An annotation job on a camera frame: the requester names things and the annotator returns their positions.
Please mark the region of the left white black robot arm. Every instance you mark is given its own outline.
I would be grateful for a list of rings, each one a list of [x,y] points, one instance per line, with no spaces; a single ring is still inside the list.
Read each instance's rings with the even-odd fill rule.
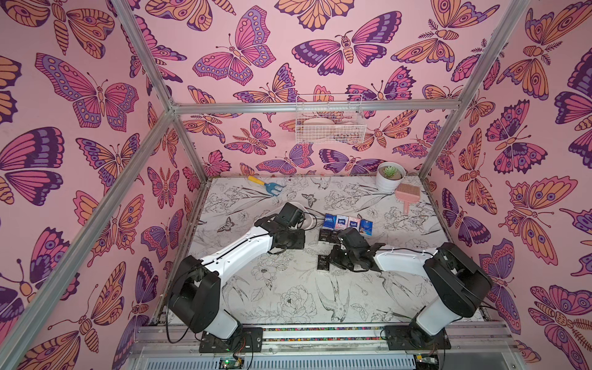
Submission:
[[[222,288],[242,268],[263,254],[305,247],[305,228],[313,223],[300,203],[288,202],[262,217],[239,239],[206,257],[186,256],[166,293],[166,308],[189,330],[206,331],[221,340],[236,336],[241,323],[221,306]]]

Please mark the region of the blue cartoon tissue pack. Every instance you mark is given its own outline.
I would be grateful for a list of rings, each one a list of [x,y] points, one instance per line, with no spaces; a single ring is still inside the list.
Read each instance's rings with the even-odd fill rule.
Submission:
[[[373,222],[370,220],[362,219],[360,221],[359,232],[367,236],[372,236]]]

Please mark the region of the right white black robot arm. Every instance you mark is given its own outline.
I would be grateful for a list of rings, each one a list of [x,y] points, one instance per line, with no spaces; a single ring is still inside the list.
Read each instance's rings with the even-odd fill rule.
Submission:
[[[338,233],[339,243],[329,255],[332,265],[351,272],[402,272],[430,281],[437,297],[414,316],[409,333],[434,339],[449,324],[473,317],[493,289],[488,274],[455,244],[433,251],[370,245],[355,229]]]

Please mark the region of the blue pocket tissue pack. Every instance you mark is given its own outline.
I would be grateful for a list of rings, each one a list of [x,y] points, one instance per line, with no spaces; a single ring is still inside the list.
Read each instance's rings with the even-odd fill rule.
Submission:
[[[334,230],[336,220],[337,220],[337,217],[334,214],[325,214],[322,228],[327,229],[327,230]]]

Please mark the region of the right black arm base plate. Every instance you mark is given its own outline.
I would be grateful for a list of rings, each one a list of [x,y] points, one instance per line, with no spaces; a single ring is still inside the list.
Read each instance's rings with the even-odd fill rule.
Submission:
[[[452,348],[444,329],[431,336],[413,325],[386,325],[381,338],[386,341],[390,351],[436,351]]]

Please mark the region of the pink white tissue pack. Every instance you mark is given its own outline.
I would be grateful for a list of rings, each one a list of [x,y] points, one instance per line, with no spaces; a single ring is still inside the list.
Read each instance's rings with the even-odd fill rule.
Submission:
[[[335,227],[336,231],[343,231],[348,228],[349,225],[349,217],[343,215],[337,215],[335,217]]]

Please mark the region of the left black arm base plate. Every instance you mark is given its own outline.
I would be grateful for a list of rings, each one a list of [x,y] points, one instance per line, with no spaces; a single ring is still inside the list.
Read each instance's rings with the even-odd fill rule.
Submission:
[[[229,339],[204,331],[200,339],[200,353],[259,353],[262,350],[264,330],[261,327],[239,327]]]

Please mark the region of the white plastic storage box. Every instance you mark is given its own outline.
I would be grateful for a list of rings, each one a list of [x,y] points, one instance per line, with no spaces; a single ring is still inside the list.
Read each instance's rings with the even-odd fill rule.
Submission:
[[[293,228],[297,229],[311,229],[315,228],[317,225],[317,219],[314,214],[312,214],[309,209],[307,209],[304,205],[299,202],[292,201],[291,204],[295,206],[297,209],[300,210],[299,216],[297,216],[297,220],[293,226]]]

